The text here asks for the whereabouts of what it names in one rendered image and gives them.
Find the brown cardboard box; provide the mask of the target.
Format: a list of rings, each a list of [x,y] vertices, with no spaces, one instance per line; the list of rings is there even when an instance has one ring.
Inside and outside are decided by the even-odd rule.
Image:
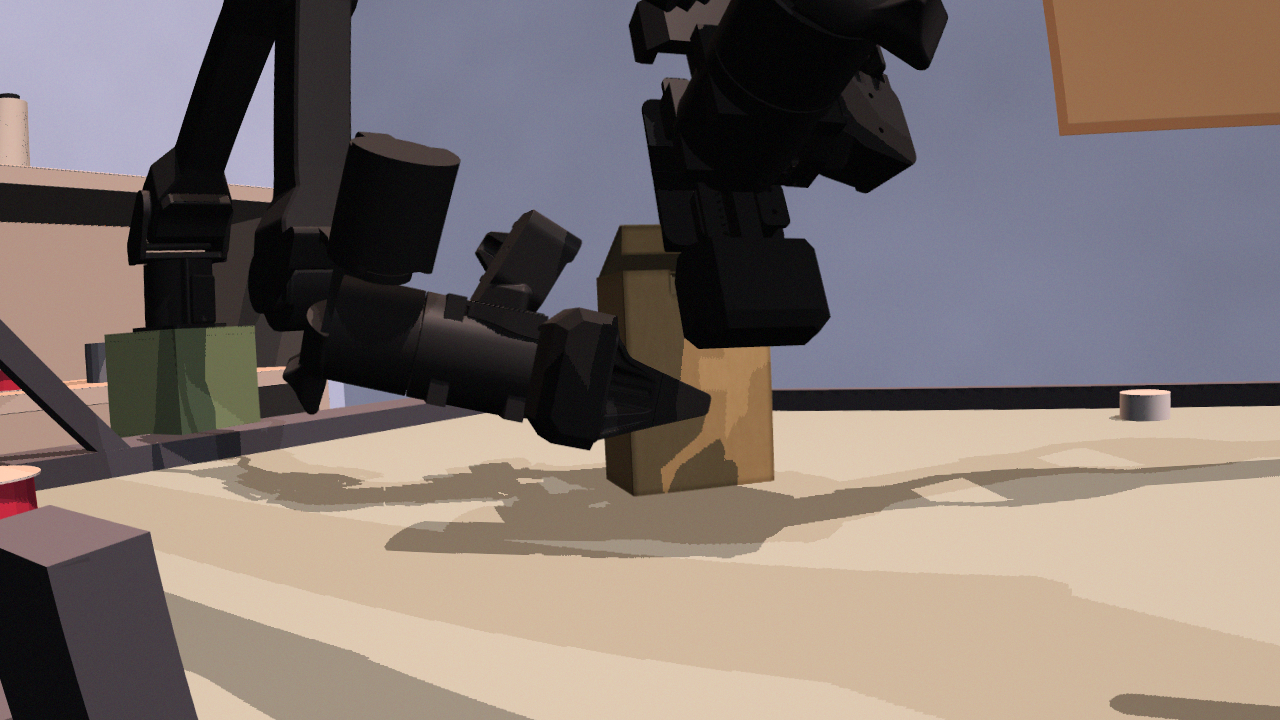
[[[596,278],[598,313],[618,316],[628,355],[710,395],[707,415],[605,438],[607,480],[634,497],[774,480],[771,346],[684,338],[678,255],[660,224],[620,225]]]

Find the dark grey rectangular post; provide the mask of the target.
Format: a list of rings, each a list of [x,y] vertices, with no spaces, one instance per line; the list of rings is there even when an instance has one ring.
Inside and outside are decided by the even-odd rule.
[[[0,519],[0,680],[13,720],[198,720],[150,530]]]

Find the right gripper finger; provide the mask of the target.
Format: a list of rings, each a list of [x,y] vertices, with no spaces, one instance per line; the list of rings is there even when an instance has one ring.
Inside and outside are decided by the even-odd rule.
[[[684,247],[698,242],[689,201],[692,192],[686,190],[657,190],[657,202],[662,222],[660,231],[666,252],[681,252]]]
[[[660,99],[649,99],[643,102],[643,122],[655,196],[657,190],[696,190],[695,182],[680,182],[678,179],[673,142],[666,138],[659,102]]]

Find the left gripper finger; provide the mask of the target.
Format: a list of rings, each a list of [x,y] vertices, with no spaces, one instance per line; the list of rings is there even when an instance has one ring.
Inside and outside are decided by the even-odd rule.
[[[707,392],[631,357],[617,332],[596,439],[703,416],[709,407]]]

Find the light wooden shelving unit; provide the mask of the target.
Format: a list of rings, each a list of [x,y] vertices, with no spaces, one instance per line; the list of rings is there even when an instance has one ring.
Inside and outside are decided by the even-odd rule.
[[[61,380],[86,377],[84,345],[145,327],[143,265],[127,241],[145,176],[0,164],[0,319]],[[305,331],[278,332],[250,301],[253,237],[273,188],[228,184],[227,263],[214,263],[216,322],[255,325],[257,366],[285,366]],[[0,454],[79,445],[46,413],[0,415]]]

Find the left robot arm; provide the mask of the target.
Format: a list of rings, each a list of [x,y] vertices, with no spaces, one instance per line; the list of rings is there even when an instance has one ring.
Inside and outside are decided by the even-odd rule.
[[[224,0],[175,147],[150,167],[127,241],[129,266],[147,264],[145,327],[133,332],[227,325],[215,323],[212,275],[230,241],[224,170],[275,41],[273,201],[248,291],[273,331],[305,331],[283,379],[310,415],[326,380],[404,396],[426,291],[401,284],[433,273],[461,161],[390,135],[351,138],[357,3]],[[486,233],[467,316],[539,340],[548,316],[535,313],[581,243],[536,210]]]

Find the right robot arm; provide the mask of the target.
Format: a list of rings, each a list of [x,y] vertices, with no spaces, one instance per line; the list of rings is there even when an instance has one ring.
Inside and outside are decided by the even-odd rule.
[[[731,0],[716,50],[742,88],[777,108],[838,101],[846,124],[812,135],[785,186],[808,188],[820,174],[869,193],[916,161],[881,47],[925,70],[947,20],[941,0]]]

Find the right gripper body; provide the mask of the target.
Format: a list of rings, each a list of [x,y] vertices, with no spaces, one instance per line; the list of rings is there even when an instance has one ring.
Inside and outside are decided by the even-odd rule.
[[[815,249],[763,236],[790,224],[781,187],[788,164],[812,135],[836,137],[846,122],[837,100],[794,111],[730,76],[716,50],[730,1],[662,12],[641,0],[628,23],[635,61],[684,54],[692,77],[664,78],[659,102],[680,182],[696,187],[689,201],[699,242],[684,247],[675,274],[684,338],[698,348],[806,345],[829,320]]]

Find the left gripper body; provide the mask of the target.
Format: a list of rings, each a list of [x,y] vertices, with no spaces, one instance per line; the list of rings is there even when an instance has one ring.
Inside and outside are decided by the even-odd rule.
[[[467,299],[428,291],[406,397],[509,421],[529,416],[552,445],[591,450],[618,316],[564,309],[531,340],[467,316]]]

